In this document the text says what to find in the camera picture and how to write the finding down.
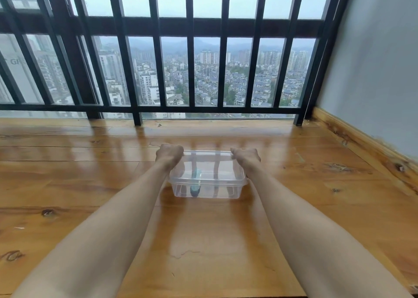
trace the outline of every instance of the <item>metal railing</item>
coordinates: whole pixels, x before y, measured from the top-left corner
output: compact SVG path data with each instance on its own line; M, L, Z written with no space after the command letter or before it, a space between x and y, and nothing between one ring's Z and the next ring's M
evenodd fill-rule
M132 113L135 125L142 124L142 112L204 112L295 114L295 124L301 125L308 109L316 102L335 42L339 22L348 0L327 0L322 19L298 19L301 0L292 0L289 19L263 19L265 0L257 0L254 19L229 18L229 0L222 0L221 18L194 18L193 0L186 1L185 18L160 18L157 0L149 0L150 17L126 17L122 0L110 0L112 17L88 16L84 0L74 0L78 15L72 13L70 0L36 0L39 10L16 9L12 0L0 0L0 33L14 34L29 71L33 76L44 104L26 103L0 53L0 75L14 103L0 104L0 110L73 111L86 112L88 118L101 118L102 112ZM56 52L74 105L54 104L33 50L25 34L47 34ZM90 70L86 51L81 42L84 36L90 55ZM93 36L115 36L128 90L130 106L112 105ZM133 62L128 37L152 37L155 66L160 94L160 106L139 105ZM161 37L187 37L189 105L170 106L166 103ZM194 38L220 37L218 101L216 106L195 104ZM224 106L224 85L227 38L253 39L245 106ZM252 107L253 87L260 38L284 38L278 75L275 80L271 107ZM294 38L316 39L307 68L298 107L279 107ZM99 96L93 83L97 81Z

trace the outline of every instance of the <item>grey wall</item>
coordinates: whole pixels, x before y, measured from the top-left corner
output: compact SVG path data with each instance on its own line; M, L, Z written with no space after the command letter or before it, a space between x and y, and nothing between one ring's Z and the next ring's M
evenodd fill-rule
M350 0L317 106L418 161L418 0Z

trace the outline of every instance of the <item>plastic box lid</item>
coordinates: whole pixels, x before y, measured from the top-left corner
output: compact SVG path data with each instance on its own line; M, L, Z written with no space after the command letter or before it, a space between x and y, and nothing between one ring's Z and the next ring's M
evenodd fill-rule
M247 178L231 152L185 150L170 172L169 182L190 186L244 186Z

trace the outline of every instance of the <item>forearm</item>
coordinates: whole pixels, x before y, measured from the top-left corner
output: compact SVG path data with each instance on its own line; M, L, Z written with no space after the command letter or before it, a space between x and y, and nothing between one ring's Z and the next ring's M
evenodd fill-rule
M347 231L260 165L247 172L280 248L307 295L408 297L399 282Z
M13 297L43 297L48 295L45 287L62 297L114 297L139 249L168 173L166 163L156 162L113 196L46 256Z

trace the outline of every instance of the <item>wooden baseboard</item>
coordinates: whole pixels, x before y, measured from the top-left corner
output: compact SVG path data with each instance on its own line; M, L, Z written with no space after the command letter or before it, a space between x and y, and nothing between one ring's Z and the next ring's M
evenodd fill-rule
M321 108L314 108L312 118L404 193L418 195L417 163Z

